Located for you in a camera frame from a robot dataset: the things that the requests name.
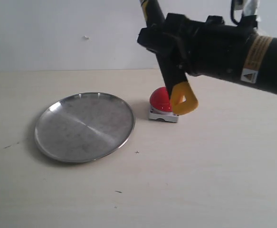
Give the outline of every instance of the stainless steel plate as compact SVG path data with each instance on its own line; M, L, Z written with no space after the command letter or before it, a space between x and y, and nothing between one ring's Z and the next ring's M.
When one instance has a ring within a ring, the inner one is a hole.
M83 93L53 104L38 120L35 140L48 157L89 162L124 145L135 125L130 106L104 93Z

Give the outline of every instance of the warning triangle symbol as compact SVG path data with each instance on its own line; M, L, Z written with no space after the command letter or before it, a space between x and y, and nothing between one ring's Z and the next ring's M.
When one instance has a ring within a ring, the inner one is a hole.
M247 75L244 75L244 77L245 77L247 80L252 81L253 74L247 74Z

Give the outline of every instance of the red button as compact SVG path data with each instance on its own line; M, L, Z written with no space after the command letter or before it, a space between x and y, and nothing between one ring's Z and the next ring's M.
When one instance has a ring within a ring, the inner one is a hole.
M166 87L158 88L152 93L150 104L153 108L162 112L172 112Z

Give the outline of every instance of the cable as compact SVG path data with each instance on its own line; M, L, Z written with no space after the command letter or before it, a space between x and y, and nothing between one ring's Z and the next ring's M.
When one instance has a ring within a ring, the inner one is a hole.
M235 0L231 0L230 19L235 25L239 25L239 22L234 18L234 8L235 8Z

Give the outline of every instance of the white wall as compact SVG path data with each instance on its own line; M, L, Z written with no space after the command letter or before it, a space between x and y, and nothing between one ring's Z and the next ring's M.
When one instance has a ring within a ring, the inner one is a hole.
M277 36L277 0L261 3L262 28ZM229 23L230 0L160 4L165 14L216 14ZM136 43L143 26L139 0L0 0L0 71L156 67L154 55Z

